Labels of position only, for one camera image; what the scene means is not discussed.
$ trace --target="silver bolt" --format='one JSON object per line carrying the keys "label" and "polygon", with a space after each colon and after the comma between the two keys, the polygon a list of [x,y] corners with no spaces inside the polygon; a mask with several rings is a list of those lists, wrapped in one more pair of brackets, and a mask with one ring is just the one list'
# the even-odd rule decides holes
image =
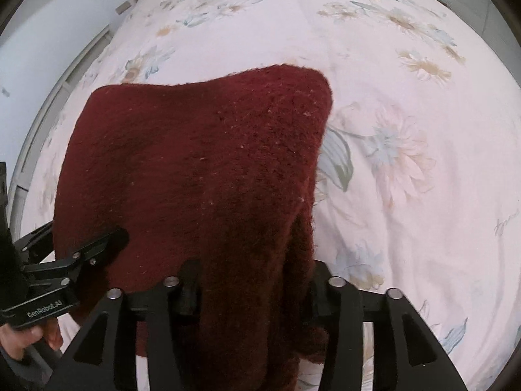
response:
{"label": "silver bolt", "polygon": [[347,283],[347,281],[344,278],[341,278],[340,276],[332,276],[331,278],[329,278],[328,282],[332,287],[335,288],[342,288]]}
{"label": "silver bolt", "polygon": [[113,289],[109,289],[109,291],[107,291],[107,297],[109,297],[109,299],[111,299],[111,300],[116,300],[116,299],[120,298],[122,295],[123,295],[123,291],[121,291],[119,288],[113,288]]}
{"label": "silver bolt", "polygon": [[179,278],[177,276],[169,276],[168,278],[165,278],[163,281],[163,285],[165,287],[176,287],[179,285]]}
{"label": "silver bolt", "polygon": [[387,295],[391,297],[393,300],[399,300],[403,297],[403,292],[397,288],[391,288],[387,290]]}

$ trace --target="bed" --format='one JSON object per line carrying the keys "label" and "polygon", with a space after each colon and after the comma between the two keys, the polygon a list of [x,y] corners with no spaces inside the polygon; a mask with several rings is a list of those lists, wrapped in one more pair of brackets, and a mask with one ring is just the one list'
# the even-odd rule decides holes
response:
{"label": "bed", "polygon": [[[49,134],[22,235],[53,218],[67,143],[93,90],[276,64],[317,69],[333,91],[315,257],[361,289],[402,289],[469,390],[487,390],[521,337],[521,90],[435,0],[138,0]],[[65,316],[61,326],[66,346],[77,325]],[[147,389],[142,359],[138,371]],[[302,362],[299,387],[316,389],[320,372]]]}

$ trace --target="floral bedsheet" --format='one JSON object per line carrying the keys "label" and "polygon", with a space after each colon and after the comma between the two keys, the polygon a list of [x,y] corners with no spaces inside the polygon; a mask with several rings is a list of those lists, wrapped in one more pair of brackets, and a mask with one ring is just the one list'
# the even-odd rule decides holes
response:
{"label": "floral bedsheet", "polygon": [[[485,390],[521,335],[521,92],[434,0],[139,0],[49,135],[22,232],[52,219],[67,143],[94,89],[282,63],[320,70],[333,90],[316,258],[361,289],[404,290],[469,389]],[[61,319],[73,335],[70,322]],[[301,389],[319,378],[302,363]]]}

